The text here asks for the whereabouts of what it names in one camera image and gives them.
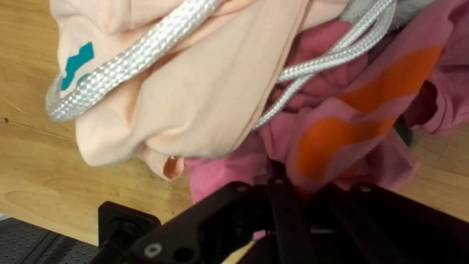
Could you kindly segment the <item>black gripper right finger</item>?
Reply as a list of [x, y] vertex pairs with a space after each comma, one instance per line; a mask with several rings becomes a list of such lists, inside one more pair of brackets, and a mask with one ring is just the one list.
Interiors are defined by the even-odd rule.
[[329, 184], [312, 199], [319, 264], [469, 264], [469, 224], [379, 186]]

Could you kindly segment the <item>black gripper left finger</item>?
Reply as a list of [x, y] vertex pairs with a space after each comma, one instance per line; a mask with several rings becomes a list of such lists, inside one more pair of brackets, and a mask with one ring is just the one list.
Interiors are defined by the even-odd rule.
[[271, 164], [266, 184], [280, 264], [318, 264], [302, 199], [280, 162]]

